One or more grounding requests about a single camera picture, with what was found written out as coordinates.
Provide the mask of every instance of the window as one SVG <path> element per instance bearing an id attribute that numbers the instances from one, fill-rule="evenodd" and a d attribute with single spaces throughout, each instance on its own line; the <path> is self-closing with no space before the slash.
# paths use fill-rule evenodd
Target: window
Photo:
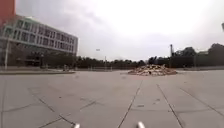
<path id="1" fill-rule="evenodd" d="M 44 38 L 43 45 L 48 46 L 48 39 L 47 38 Z"/>
<path id="2" fill-rule="evenodd" d="M 17 36 L 16 36 L 16 39 L 17 39 L 17 40 L 20 40 L 20 35 L 21 35 L 21 32 L 18 31 L 18 34 L 17 34 Z"/>
<path id="3" fill-rule="evenodd" d="M 14 34 L 13 34 L 13 39 L 16 39 L 16 35 L 17 35 L 17 33 L 18 33 L 18 31 L 15 30 L 15 31 L 14 31 Z"/>
<path id="4" fill-rule="evenodd" d="M 3 35 L 3 32 L 4 32 L 4 26 L 2 28 L 0 28 L 0 36 Z"/>
<path id="5" fill-rule="evenodd" d="M 60 48 L 60 49 L 62 49 L 62 43 L 60 43 L 60 46 L 59 46 L 59 48 Z"/>
<path id="6" fill-rule="evenodd" d="M 11 28 L 6 28 L 5 37 L 9 37 L 11 34 L 12 34 L 12 29 Z"/>
<path id="7" fill-rule="evenodd" d="M 32 24 L 31 32 L 33 32 L 33 33 L 37 32 L 37 26 L 35 24 Z"/>
<path id="8" fill-rule="evenodd" d="M 37 36 L 37 44 L 39 44 L 40 42 L 39 42 L 39 39 L 40 39 L 40 37 L 39 36 Z"/>
<path id="9" fill-rule="evenodd" d="M 60 33 L 57 33 L 57 39 L 61 40 L 61 34 Z"/>
<path id="10" fill-rule="evenodd" d="M 29 42 L 30 43 L 34 43 L 35 42 L 35 35 L 34 34 L 30 34 L 30 40 L 29 40 Z"/>
<path id="11" fill-rule="evenodd" d="M 40 35 L 44 34 L 44 28 L 43 27 L 39 27 L 38 34 L 40 34 Z"/>
<path id="12" fill-rule="evenodd" d="M 57 47 L 58 47 L 58 42 L 57 42 L 57 41 L 55 42 L 54 47 L 55 47 L 55 48 L 57 48 Z"/>
<path id="13" fill-rule="evenodd" d="M 16 27 L 17 28 L 22 28 L 22 26 L 23 26 L 23 21 L 22 20 L 18 20 L 17 24 L 16 24 Z"/>
<path id="14" fill-rule="evenodd" d="M 54 47 L 54 40 L 50 40 L 50 46 Z"/>
<path id="15" fill-rule="evenodd" d="M 44 35 L 45 35 L 46 37 L 50 37 L 50 30 L 49 30 L 49 29 L 45 29 L 45 33 L 44 33 Z"/>
<path id="16" fill-rule="evenodd" d="M 65 36 L 61 35 L 61 41 L 65 41 Z"/>
<path id="17" fill-rule="evenodd" d="M 22 41 L 27 42 L 27 41 L 28 41 L 28 36 L 29 36 L 29 34 L 28 34 L 28 33 L 23 32 L 23 33 L 22 33 L 21 40 L 22 40 Z"/>
<path id="18" fill-rule="evenodd" d="M 30 27 L 31 27 L 31 23 L 25 22 L 25 24 L 23 26 L 23 29 L 27 30 L 27 31 L 30 31 Z"/>
<path id="19" fill-rule="evenodd" d="M 72 39 L 72 44 L 74 44 L 75 43 L 75 40 L 74 39 Z"/>
<path id="20" fill-rule="evenodd" d="M 39 44 L 43 44 L 43 38 L 40 37 Z"/>
<path id="21" fill-rule="evenodd" d="M 55 38 L 55 32 L 53 32 L 53 38 Z"/>

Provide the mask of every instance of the pavement tile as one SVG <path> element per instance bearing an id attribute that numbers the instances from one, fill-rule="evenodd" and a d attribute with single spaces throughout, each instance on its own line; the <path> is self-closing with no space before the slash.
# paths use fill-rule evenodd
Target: pavement tile
<path id="1" fill-rule="evenodd" d="M 128 109 L 134 96 L 125 96 L 125 95 L 111 95 L 106 98 L 97 100 L 97 103 L 100 103 L 104 106 L 115 107 L 115 108 L 125 108 Z"/>
<path id="2" fill-rule="evenodd" d="M 155 85 L 143 84 L 136 96 L 132 109 L 171 111 L 164 96 Z"/>
<path id="3" fill-rule="evenodd" d="M 39 128 L 59 116 L 39 104 L 3 113 L 3 128 Z"/>
<path id="4" fill-rule="evenodd" d="M 121 128 L 136 128 L 142 121 L 146 128 L 181 128 L 172 112 L 129 111 Z"/>
<path id="5" fill-rule="evenodd" d="M 45 103 L 47 103 L 54 111 L 59 113 L 62 116 L 69 115 L 73 112 L 80 110 L 81 108 L 91 104 L 91 101 L 80 99 L 76 96 L 71 97 L 62 97 L 62 98 L 43 98 Z"/>
<path id="6" fill-rule="evenodd" d="M 72 128 L 72 124 L 68 123 L 67 121 L 61 119 L 56 121 L 52 124 L 49 124 L 43 128 Z"/>
<path id="7" fill-rule="evenodd" d="M 62 116 L 75 112 L 92 101 L 81 99 L 77 96 L 69 96 L 52 88 L 32 88 L 31 91 L 44 103 Z"/>
<path id="8" fill-rule="evenodd" d="M 4 100 L 4 111 L 17 109 L 30 104 L 40 103 L 26 87 L 17 84 L 7 84 Z"/>
<path id="9" fill-rule="evenodd" d="M 209 109 L 209 107 L 178 88 L 162 86 L 161 89 L 175 111 L 184 112 Z"/>
<path id="10" fill-rule="evenodd" d="M 215 111 L 179 113 L 184 128 L 224 128 L 223 117 Z"/>
<path id="11" fill-rule="evenodd" d="M 93 104 L 66 119 L 79 123 L 82 128 L 117 128 L 127 109 L 119 109 Z"/>

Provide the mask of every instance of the distant building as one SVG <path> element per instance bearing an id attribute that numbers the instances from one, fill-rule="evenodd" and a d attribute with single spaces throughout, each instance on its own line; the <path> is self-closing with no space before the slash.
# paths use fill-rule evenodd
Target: distant building
<path id="1" fill-rule="evenodd" d="M 1 0 L 0 7 L 5 1 L 14 0 Z M 13 2 L 5 3 L 14 7 Z M 6 53 L 8 64 L 13 66 L 72 65 L 77 54 L 77 37 L 11 13 L 8 17 L 0 13 L 0 65 L 4 65 Z"/>

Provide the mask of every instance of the tree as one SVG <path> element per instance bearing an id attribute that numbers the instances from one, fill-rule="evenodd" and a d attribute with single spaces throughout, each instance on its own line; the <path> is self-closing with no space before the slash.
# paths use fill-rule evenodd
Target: tree
<path id="1" fill-rule="evenodd" d="M 196 55 L 196 52 L 193 47 L 186 47 L 182 51 L 182 56 L 195 56 L 195 55 Z"/>

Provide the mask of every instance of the glass window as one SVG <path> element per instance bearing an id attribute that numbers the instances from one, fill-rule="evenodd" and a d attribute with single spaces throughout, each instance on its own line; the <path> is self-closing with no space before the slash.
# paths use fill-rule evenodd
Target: glass window
<path id="1" fill-rule="evenodd" d="M 50 40 L 49 46 L 54 47 L 54 40 Z"/>
<path id="2" fill-rule="evenodd" d="M 40 38 L 40 37 L 39 37 L 39 36 L 37 36 L 37 42 L 36 42 L 37 44 L 39 44 L 39 38 Z"/>
<path id="3" fill-rule="evenodd" d="M 30 31 L 30 27 L 31 27 L 31 23 L 29 22 L 25 22 L 24 26 L 23 26 L 23 29 L 24 30 L 27 30 L 27 31 Z"/>
<path id="4" fill-rule="evenodd" d="M 48 46 L 48 39 L 47 38 L 44 38 L 43 45 Z"/>
<path id="5" fill-rule="evenodd" d="M 17 24 L 16 24 L 16 27 L 17 28 L 22 28 L 22 26 L 23 26 L 23 21 L 22 20 L 18 20 Z"/>
<path id="6" fill-rule="evenodd" d="M 44 34 L 44 28 L 43 27 L 39 27 L 38 34 L 40 34 L 40 35 Z"/>
<path id="7" fill-rule="evenodd" d="M 61 34 L 57 33 L 57 39 L 60 40 L 61 39 Z"/>
<path id="8" fill-rule="evenodd" d="M 55 38 L 55 32 L 53 32 L 53 38 Z"/>
<path id="9" fill-rule="evenodd" d="M 18 34 L 17 34 L 17 36 L 16 36 L 16 39 L 17 39 L 17 40 L 20 40 L 20 35 L 21 35 L 21 32 L 18 31 Z"/>
<path id="10" fill-rule="evenodd" d="M 45 33 L 44 33 L 44 35 L 45 35 L 46 37 L 50 37 L 50 30 L 49 30 L 49 29 L 45 29 Z"/>
<path id="11" fill-rule="evenodd" d="M 28 41 L 28 36 L 29 36 L 29 34 L 28 34 L 28 33 L 23 32 L 23 33 L 22 33 L 21 40 L 22 40 L 22 41 L 27 42 L 27 41 Z"/>
<path id="12" fill-rule="evenodd" d="M 11 28 L 6 28 L 5 37 L 9 37 L 11 34 L 12 34 L 12 29 Z"/>
<path id="13" fill-rule="evenodd" d="M 54 47 L 55 47 L 55 48 L 57 48 L 57 47 L 58 47 L 58 42 L 57 42 L 57 41 L 55 42 Z"/>
<path id="14" fill-rule="evenodd" d="M 0 36 L 3 35 L 3 32 L 4 32 L 4 26 L 2 28 L 0 28 Z"/>
<path id="15" fill-rule="evenodd" d="M 18 33 L 18 31 L 15 30 L 15 31 L 14 31 L 14 34 L 13 34 L 13 39 L 16 39 L 16 35 L 17 35 L 17 33 Z"/>
<path id="16" fill-rule="evenodd" d="M 30 34 L 30 40 L 29 40 L 29 42 L 30 43 L 34 43 L 35 42 L 35 35 L 34 34 Z"/>
<path id="17" fill-rule="evenodd" d="M 43 44 L 43 38 L 42 37 L 40 37 L 39 41 L 40 41 L 39 44 Z"/>

